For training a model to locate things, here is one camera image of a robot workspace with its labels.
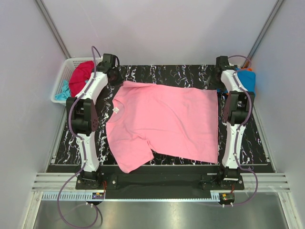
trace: white wall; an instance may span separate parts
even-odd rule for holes
[[[0,228],[19,228],[63,107],[50,101],[64,57],[33,0],[0,1]]]
[[[255,106],[279,172],[304,220],[305,1],[285,1],[254,57]]]
[[[276,0],[44,2],[72,56],[95,45],[122,64],[214,64],[248,55]]]

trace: pink t-shirt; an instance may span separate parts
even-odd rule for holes
[[[106,133],[129,173],[159,154],[217,163],[218,102],[212,90],[125,81],[113,99]]]

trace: black patterned tablecloth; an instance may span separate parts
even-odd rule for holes
[[[157,83],[175,87],[195,87],[206,89],[206,80],[214,65],[133,65],[121,66],[124,79],[141,83]],[[116,165],[109,149],[105,124],[112,115],[112,99],[120,86],[107,85],[96,102],[99,127],[95,132],[96,151],[102,165]],[[223,121],[225,94],[218,94],[218,161],[224,156],[226,142],[226,123]],[[181,157],[153,153],[154,159],[148,165],[204,165],[206,162],[189,160]],[[81,157],[75,138],[65,124],[55,164],[78,165]],[[264,149],[253,117],[247,123],[242,141],[242,164],[267,164]]]

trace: white label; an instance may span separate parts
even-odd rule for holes
[[[116,114],[119,112],[119,109],[118,109],[117,107],[113,108],[112,110],[113,110],[113,112],[115,112]]]

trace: metallic floor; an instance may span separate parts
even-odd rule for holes
[[[237,193],[236,202],[247,199],[246,193]],[[81,202],[63,201],[61,211],[66,219],[84,227],[95,219],[95,210],[89,206],[72,208]],[[95,229],[287,229],[283,210],[276,193],[258,193],[248,204],[222,208],[190,202],[103,202],[102,213]],[[42,201],[35,229],[69,229],[59,219],[55,201]]]

